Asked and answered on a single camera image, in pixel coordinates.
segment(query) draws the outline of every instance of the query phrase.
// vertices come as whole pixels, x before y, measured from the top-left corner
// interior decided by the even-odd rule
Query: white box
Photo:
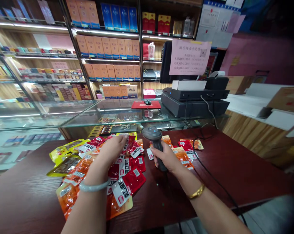
[[[172,89],[176,90],[202,90],[206,81],[173,81]]]

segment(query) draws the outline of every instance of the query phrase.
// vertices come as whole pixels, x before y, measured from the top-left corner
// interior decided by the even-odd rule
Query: computer monitor
[[[163,57],[160,72],[160,83],[171,84],[173,80],[196,80],[196,75],[169,75],[172,56],[172,41],[164,43]]]

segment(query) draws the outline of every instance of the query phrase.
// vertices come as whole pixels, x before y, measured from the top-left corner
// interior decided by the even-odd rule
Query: human hand
[[[158,159],[157,159],[157,157],[158,157],[162,160],[162,162],[166,166],[166,168],[173,174],[176,174],[178,171],[185,169],[183,164],[175,156],[171,147],[169,147],[169,145],[166,144],[162,140],[161,140],[161,145],[163,148],[163,152],[156,149],[156,148],[153,148],[153,147],[151,148],[151,151],[154,156],[154,162],[156,164],[156,167],[159,166]]]

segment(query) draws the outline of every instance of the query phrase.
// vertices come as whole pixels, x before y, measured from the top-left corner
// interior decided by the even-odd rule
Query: glass countertop
[[[0,131],[59,127],[97,102],[0,102]]]
[[[141,124],[161,121],[184,120],[184,118],[175,117],[162,104],[160,98],[148,99],[157,100],[161,105],[161,109],[132,109],[132,104],[137,100],[147,99],[117,99],[117,100],[102,100],[95,103],[90,108],[84,110],[72,119],[63,123],[60,127],[85,127],[97,125],[112,125],[112,124]],[[226,118],[227,115],[217,116],[216,118]],[[190,119],[208,119],[197,117],[187,117]]]

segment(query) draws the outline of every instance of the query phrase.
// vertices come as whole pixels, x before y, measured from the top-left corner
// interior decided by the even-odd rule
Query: handheld scanner
[[[148,127],[148,128],[144,128],[142,133],[147,140],[153,143],[153,146],[156,149],[163,152],[163,147],[161,145],[162,132],[160,130],[158,130],[155,127]],[[157,158],[157,159],[158,159],[160,171],[163,171],[163,172],[167,171],[167,168],[163,164],[162,160],[160,158]]]

